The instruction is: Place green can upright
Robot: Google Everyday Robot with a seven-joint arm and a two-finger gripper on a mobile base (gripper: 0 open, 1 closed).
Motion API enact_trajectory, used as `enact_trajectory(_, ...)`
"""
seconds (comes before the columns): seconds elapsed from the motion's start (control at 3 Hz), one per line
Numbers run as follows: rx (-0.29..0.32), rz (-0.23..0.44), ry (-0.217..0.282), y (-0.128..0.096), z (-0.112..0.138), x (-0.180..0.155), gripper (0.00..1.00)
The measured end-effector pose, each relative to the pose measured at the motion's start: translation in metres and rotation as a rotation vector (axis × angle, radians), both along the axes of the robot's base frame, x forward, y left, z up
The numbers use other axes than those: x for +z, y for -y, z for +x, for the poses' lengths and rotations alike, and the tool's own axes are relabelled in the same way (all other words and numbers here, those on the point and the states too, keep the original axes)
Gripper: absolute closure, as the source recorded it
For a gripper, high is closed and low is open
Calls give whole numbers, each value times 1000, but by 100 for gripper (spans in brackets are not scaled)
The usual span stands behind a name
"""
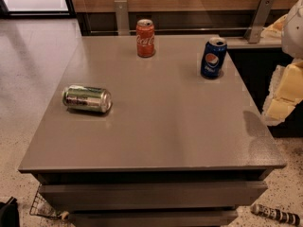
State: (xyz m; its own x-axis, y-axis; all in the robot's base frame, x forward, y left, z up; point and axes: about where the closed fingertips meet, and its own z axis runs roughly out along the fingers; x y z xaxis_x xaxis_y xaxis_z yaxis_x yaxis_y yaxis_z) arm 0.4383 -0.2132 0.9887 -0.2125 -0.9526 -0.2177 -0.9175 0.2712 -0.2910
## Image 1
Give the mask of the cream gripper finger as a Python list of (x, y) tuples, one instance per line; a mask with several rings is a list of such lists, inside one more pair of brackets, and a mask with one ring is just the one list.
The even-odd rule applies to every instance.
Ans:
[(281, 38), (287, 15), (283, 15), (261, 32), (262, 38)]
[(277, 126), (303, 100), (303, 61), (293, 60), (286, 67), (278, 65), (269, 85), (261, 118), (267, 126)]

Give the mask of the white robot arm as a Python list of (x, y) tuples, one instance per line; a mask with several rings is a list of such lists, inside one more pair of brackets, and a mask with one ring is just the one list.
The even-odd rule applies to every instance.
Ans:
[(281, 26), (282, 51), (293, 61), (278, 65), (269, 84), (269, 94), (262, 106), (261, 118), (267, 126), (277, 126), (303, 101), (303, 0), (298, 0), (287, 15), (273, 23)]

